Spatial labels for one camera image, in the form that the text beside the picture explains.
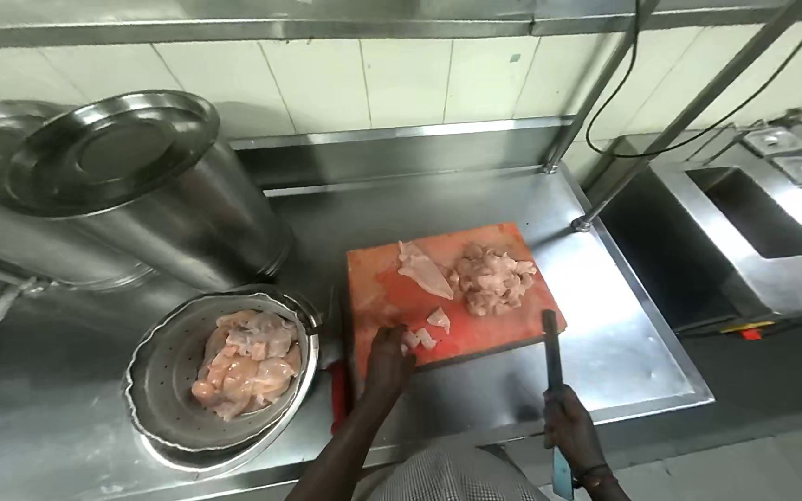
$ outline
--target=steel colander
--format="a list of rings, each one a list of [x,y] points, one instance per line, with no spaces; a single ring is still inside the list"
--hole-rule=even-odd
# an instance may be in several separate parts
[[[216,318],[241,309],[270,311],[294,323],[302,367],[273,404],[226,422],[197,402],[191,385]],[[290,419],[288,409],[295,413],[294,403],[305,397],[317,370],[319,324],[306,302],[270,287],[203,294],[185,302],[148,331],[132,356],[123,392],[132,424],[162,445],[188,452],[251,441],[279,420]]]

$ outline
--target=cutting board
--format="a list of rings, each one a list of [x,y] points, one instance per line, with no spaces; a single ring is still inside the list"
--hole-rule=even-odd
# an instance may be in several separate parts
[[[471,243],[507,252],[519,261],[535,262],[515,223],[427,236],[414,242],[442,268],[445,276]],[[425,327],[438,341],[430,350],[421,346],[414,350],[417,366],[539,341],[543,335],[541,311],[544,309],[557,312],[560,332],[566,326],[539,270],[520,308],[503,315],[474,316],[466,310],[460,290],[454,292],[453,300],[440,298],[422,290],[414,279],[398,274],[401,267],[398,251],[395,243],[347,253],[357,381],[363,381],[373,337],[383,325],[407,324],[412,331]],[[445,334],[443,328],[426,323],[426,318],[438,307],[450,318],[450,335]]]

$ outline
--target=stainless steel counter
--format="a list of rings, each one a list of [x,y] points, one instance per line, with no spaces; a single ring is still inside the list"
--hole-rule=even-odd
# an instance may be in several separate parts
[[[779,0],[664,0],[647,28],[765,22]],[[632,0],[0,0],[0,47],[618,31]]]
[[[330,311],[334,336],[345,251],[515,221],[569,323],[566,380],[597,422],[713,401],[603,226],[569,231],[584,197],[564,167],[551,176],[514,167],[271,195],[298,238],[278,282]],[[193,294],[152,276],[124,290],[54,289],[15,304],[0,328],[0,500],[203,498],[298,477],[330,439],[324,374],[268,450],[217,478],[158,464],[129,424],[119,386],[130,353],[149,325]],[[416,373],[367,463],[429,444],[539,433],[545,382],[539,344]]]

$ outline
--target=knife blade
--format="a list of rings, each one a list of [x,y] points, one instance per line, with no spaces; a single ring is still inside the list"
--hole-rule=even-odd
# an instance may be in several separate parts
[[[556,312],[551,309],[543,311],[543,345],[546,348],[549,389],[560,389],[563,386],[563,363],[559,354],[559,327],[556,324]],[[574,499],[571,467],[559,448],[552,450],[552,492],[569,501]]]

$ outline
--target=hand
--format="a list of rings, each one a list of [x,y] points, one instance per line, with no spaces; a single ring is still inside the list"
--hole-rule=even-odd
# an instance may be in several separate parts
[[[380,396],[395,400],[407,386],[410,374],[414,372],[416,355],[401,351],[401,336],[406,325],[381,327],[373,338],[370,358],[367,359],[367,378],[364,382],[365,396]]]
[[[543,402],[546,419],[544,445],[547,449],[558,447],[562,450],[575,478],[580,478],[590,468],[605,464],[593,419],[574,390],[566,384],[560,390],[543,393]]]

